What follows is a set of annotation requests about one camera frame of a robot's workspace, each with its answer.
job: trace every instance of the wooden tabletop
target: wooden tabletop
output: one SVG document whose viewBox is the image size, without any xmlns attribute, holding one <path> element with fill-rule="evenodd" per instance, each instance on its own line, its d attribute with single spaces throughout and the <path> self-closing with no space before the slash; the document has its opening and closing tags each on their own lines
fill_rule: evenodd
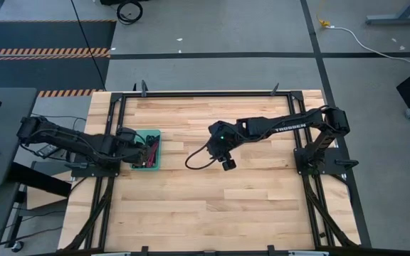
<svg viewBox="0 0 410 256">
<path fill-rule="evenodd" d="M 110 94 L 93 94 L 86 133 L 105 131 Z M 307 110 L 324 104 L 319 90 L 304 90 L 303 95 Z M 112 133 L 118 110 L 116 106 Z M 121 165 L 105 251 L 138 252 L 144 245 L 150 251 L 266 250 L 267 245 L 277 250 L 313 249 L 305 192 L 293 158 L 292 132 L 234 149 L 231 154 L 237 168 L 231 171 L 224 171 L 218 162 L 200 171 L 184 166 L 188 155 L 208 140 L 210 124 L 287 114 L 284 97 L 130 98 L 124 126 L 161 130 L 161 168 L 143 172 Z M 311 132 L 314 138 L 319 133 Z M 208 161 L 203 151 L 189 164 L 201 166 Z M 329 176 L 322 176 L 322 182 L 330 215 L 359 243 L 346 186 Z M 70 196 L 59 248 L 69 244 L 87 220 L 94 185 L 95 179 L 88 178 Z M 100 220 L 93 246 L 97 246 L 99 229 Z"/>
</svg>

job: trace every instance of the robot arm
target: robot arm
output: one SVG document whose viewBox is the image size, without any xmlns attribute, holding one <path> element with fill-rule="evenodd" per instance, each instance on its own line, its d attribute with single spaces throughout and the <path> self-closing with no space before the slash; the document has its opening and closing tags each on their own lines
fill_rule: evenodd
<svg viewBox="0 0 410 256">
<path fill-rule="evenodd" d="M 302 154 L 304 162 L 317 165 L 324 159 L 326 148 L 337 137 L 349 133 L 344 111 L 333 107 L 320 107 L 305 113 L 292 114 L 284 117 L 268 119 L 265 117 L 252 117 L 238 119 L 236 124 L 218 121 L 209 127 L 210 140 L 206 148 L 211 158 L 223 162 L 225 171 L 236 167 L 231 159 L 230 151 L 248 143 L 258 142 L 278 132 L 288 132 L 296 129 L 313 127 L 321 131 L 318 138 L 308 144 Z"/>
<path fill-rule="evenodd" d="M 148 148 L 135 142 L 136 132 L 128 128 L 117 131 L 117 136 L 89 135 L 49 122 L 45 117 L 21 120 L 17 136 L 22 144 L 48 143 L 85 156 L 89 162 L 111 169 L 121 161 L 141 166 L 147 160 Z"/>
</svg>

